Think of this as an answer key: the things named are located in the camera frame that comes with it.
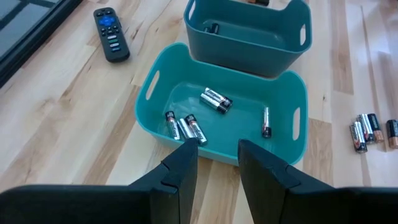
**battery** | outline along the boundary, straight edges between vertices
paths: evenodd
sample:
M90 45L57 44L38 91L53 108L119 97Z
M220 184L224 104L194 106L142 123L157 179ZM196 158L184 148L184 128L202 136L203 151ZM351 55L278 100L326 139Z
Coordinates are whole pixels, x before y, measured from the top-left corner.
M205 137L205 134L203 134L203 131L199 127L199 124L195 116L193 114L190 114L185 117L185 120L189 124L189 127L191 128L195 136L198 138L199 144L202 146L205 145L207 143L207 139Z
M354 149L358 153L364 153L368 151L366 147L365 138L363 136L362 124L359 121L355 121L349 126L351 130L351 136L353 137Z
M269 107L265 107L263 112L264 112L264 122L262 124L262 130L261 130L262 137L271 138L272 131L269 125Z
M183 119L183 118L179 119L177 121L177 124L180 127L180 130L181 130L182 134L184 135L185 139L196 138L195 134L193 133L193 131L191 130L191 128L189 127L189 125L187 124L185 119Z
M211 25L211 32L214 34L218 34L218 30L220 29L220 26L217 23L213 23Z
M393 119L387 121L387 136L390 148L398 149L398 121Z
M232 106L232 100L230 100L228 97L223 96L216 91L210 89L210 88L205 88L204 94L212 97L214 100L216 100L218 103L220 103L222 106L225 108L229 109Z
M219 102L217 102L214 98L202 93L200 95L200 100L207 105L211 106L214 110L217 110L218 112L225 114L228 109L222 106Z
M367 114L358 115L357 121L362 124L363 136L365 138L366 144L374 143L374 135L371 127L371 123L369 122L369 118Z
M178 131L177 127L177 122L175 120L174 112L173 111L168 111L165 114L166 116L166 122L167 122L167 128L169 129L169 133L172 138L175 140L180 140L180 133Z
M369 122L371 123L371 128L374 135L374 140L376 142L384 142L383 132L380 129L379 122L375 114L368 114Z

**remote control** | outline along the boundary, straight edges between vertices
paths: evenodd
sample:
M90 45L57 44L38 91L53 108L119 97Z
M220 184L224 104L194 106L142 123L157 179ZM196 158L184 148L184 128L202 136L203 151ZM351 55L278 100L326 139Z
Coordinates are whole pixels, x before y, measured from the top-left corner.
M110 7L97 9L94 18L106 59L109 62L122 62L129 58L129 47L115 11Z

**teal plastic bin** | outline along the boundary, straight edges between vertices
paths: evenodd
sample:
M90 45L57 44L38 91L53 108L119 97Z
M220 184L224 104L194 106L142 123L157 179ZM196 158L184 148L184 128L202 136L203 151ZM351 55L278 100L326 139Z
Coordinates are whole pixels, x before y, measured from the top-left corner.
M205 87L233 100L226 114L199 100ZM264 106L270 108L270 139L261 134ZM294 113L298 108L300 132L294 140ZM291 71L268 80L193 60L185 44L172 44L157 57L140 90L136 118L162 144L175 148L183 141L169 137L165 112L170 110L177 119L195 115L208 139L208 144L199 150L203 157L237 165L239 139L248 139L289 164L298 162L305 151L307 90L303 80Z
M302 0L281 11L233 0L189 0L184 19L195 59L265 77L281 74L312 43L310 8ZM213 23L220 25L218 34L203 31Z

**bin handle hole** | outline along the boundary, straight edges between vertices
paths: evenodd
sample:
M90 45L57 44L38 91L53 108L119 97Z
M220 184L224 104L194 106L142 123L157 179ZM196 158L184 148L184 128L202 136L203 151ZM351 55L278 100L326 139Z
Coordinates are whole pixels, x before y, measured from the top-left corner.
M191 10L189 10L189 14L188 14L188 19L189 20L191 20L191 17L192 17L193 11L195 10L195 6L196 5L197 5L197 2L194 1L193 4L192 4Z
M305 24L301 27L300 30L300 45L302 46L305 43L306 36L305 36Z
M145 95L145 98L146 98L147 100L149 100L149 99L150 99L150 96L152 96L152 92L154 91L155 86L156 86L156 83L157 83L157 81L159 80L159 74L160 74L160 72L157 71L156 74L155 74L155 76L154 76L154 78L152 79L152 81L151 81L151 83L150 83L150 85L149 85L149 88L148 88L147 93L146 93L146 95Z
M300 136L300 108L294 111L293 115L293 140L296 141Z

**wood grain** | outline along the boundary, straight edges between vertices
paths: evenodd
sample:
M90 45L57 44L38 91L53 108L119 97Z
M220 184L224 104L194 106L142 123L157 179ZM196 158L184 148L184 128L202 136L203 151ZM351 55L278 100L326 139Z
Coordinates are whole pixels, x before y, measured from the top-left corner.
M127 185L174 149L136 121L140 86L159 52L188 44L187 0L83 0L0 89L0 190L25 184ZM312 47L290 69L308 92L308 148L295 167L335 187L398 187L398 150L354 152L359 113L398 119L395 0L306 1ZM289 0L271 0L283 9ZM113 7L131 51L108 63L93 11ZM237 167L199 158L191 223L252 223Z

